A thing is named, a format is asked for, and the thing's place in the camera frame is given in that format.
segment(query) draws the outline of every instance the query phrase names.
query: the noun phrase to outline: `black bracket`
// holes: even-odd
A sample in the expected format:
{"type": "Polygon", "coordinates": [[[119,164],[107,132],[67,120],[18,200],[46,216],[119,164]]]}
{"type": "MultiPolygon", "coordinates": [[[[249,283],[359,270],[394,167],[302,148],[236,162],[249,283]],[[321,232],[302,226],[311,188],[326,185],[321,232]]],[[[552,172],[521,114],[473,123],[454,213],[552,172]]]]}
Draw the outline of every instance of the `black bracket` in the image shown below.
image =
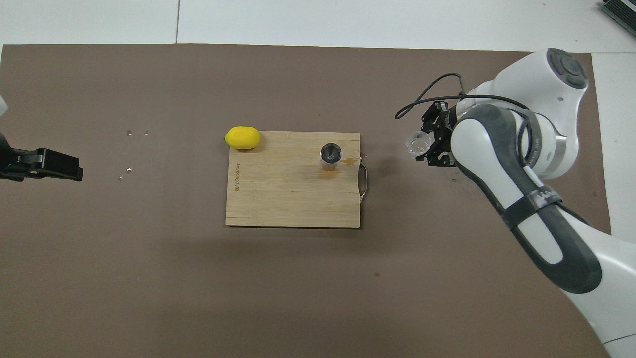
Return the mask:
{"type": "Polygon", "coordinates": [[[450,151],[450,135],[457,123],[453,108],[448,110],[447,102],[435,101],[422,115],[421,130],[425,133],[432,132],[435,141],[426,153],[415,158],[416,161],[426,158],[430,166],[456,166],[450,151]]]}
{"type": "Polygon", "coordinates": [[[0,133],[0,178],[23,182],[24,178],[63,178],[81,182],[80,160],[46,148],[15,149],[0,133]]]}

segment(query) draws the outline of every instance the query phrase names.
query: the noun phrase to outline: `metal handle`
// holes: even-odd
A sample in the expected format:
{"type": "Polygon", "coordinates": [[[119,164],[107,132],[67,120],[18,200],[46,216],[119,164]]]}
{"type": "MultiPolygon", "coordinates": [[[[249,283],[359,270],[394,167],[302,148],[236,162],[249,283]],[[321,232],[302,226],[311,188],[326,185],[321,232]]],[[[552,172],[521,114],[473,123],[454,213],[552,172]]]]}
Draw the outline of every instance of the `metal handle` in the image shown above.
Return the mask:
{"type": "Polygon", "coordinates": [[[367,174],[366,166],[362,162],[362,157],[360,157],[360,168],[364,169],[364,190],[360,193],[360,203],[362,203],[362,199],[366,195],[366,189],[369,186],[369,175],[367,174]]]}

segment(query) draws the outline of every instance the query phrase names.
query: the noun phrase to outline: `wet stain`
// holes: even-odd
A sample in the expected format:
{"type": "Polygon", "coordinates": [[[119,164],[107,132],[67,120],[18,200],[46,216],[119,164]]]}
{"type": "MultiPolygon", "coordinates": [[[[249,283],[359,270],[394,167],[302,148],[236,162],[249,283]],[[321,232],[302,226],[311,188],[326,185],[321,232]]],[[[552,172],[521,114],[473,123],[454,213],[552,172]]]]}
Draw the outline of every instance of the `wet stain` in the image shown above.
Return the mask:
{"type": "Polygon", "coordinates": [[[321,170],[320,173],[318,174],[318,178],[319,179],[326,179],[326,180],[331,180],[331,179],[335,179],[338,174],[340,174],[339,170],[321,170]]]}

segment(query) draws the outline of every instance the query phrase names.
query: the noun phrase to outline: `white floor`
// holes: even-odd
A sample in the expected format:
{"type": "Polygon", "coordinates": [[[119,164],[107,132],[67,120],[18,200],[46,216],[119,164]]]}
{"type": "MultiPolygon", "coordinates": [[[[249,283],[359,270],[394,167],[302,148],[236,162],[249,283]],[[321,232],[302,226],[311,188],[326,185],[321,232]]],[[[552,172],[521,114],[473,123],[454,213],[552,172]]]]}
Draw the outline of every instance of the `white floor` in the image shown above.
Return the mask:
{"type": "Polygon", "coordinates": [[[631,160],[636,155],[636,38],[602,14],[598,2],[0,0],[0,44],[557,47],[591,52],[612,232],[636,242],[636,169],[631,160]]]}

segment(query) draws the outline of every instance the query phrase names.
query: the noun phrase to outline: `wooden cutting board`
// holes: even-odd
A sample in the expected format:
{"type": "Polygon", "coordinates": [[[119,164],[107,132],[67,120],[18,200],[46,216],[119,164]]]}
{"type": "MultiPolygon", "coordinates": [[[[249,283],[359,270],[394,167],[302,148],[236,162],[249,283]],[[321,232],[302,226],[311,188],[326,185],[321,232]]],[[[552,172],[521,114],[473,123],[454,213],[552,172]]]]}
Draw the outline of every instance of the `wooden cutting board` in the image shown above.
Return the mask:
{"type": "Polygon", "coordinates": [[[360,134],[261,131],[251,150],[230,148],[228,226],[360,227],[360,134]],[[336,169],[321,166],[327,143],[340,145],[336,169]]]}

